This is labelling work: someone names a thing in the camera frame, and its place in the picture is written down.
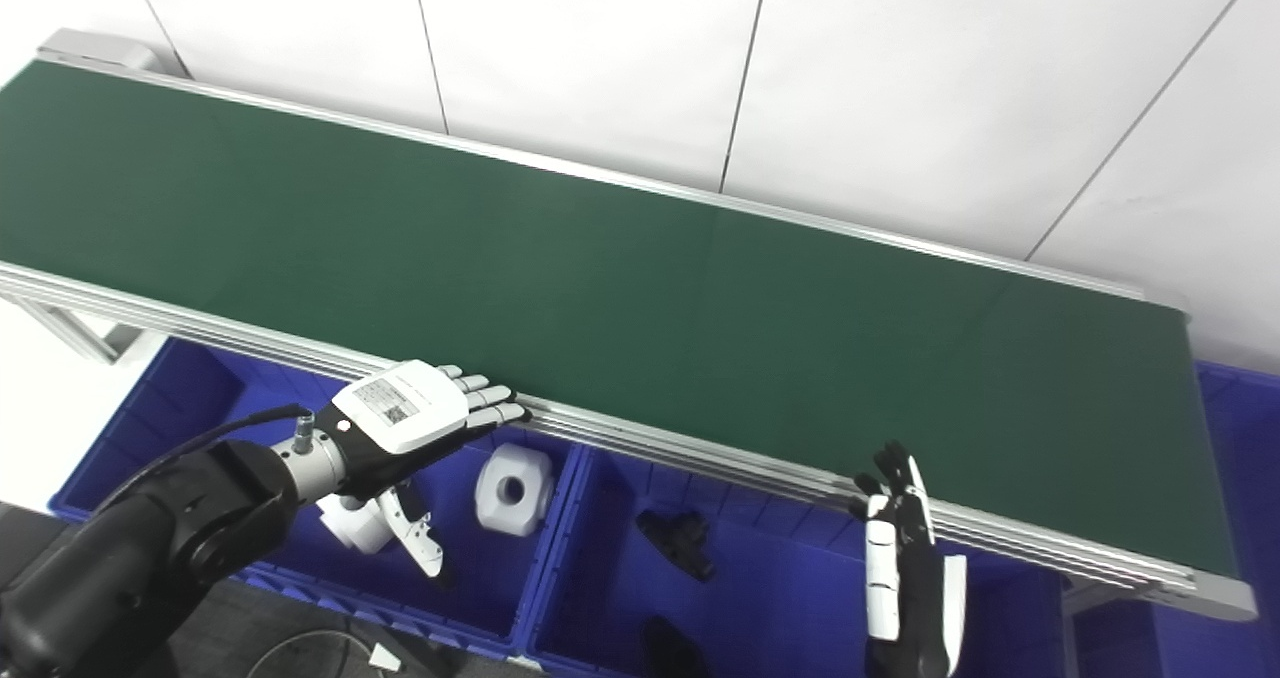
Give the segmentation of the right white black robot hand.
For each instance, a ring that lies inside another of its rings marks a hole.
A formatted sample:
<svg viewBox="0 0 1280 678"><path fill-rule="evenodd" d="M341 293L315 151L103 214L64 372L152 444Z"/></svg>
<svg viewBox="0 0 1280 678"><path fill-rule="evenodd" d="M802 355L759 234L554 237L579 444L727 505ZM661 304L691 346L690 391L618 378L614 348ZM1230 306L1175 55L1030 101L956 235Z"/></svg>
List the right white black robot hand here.
<svg viewBox="0 0 1280 678"><path fill-rule="evenodd" d="M850 513L864 524L868 677L952 677L966 624L966 556L940 551L931 496L906 446L874 455Z"/></svg>

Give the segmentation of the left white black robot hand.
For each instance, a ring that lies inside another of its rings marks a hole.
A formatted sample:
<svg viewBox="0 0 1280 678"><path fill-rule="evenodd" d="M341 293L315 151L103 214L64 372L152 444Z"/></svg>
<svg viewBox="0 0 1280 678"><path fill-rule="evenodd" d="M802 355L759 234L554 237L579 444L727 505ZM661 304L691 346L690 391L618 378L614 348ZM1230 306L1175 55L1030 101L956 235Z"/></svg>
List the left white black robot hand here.
<svg viewBox="0 0 1280 678"><path fill-rule="evenodd" d="M343 510L372 509L429 581L452 582L445 550L412 478L531 413L516 391L457 365L411 359L351 382L316 417L324 446L340 459L330 494Z"/></svg>

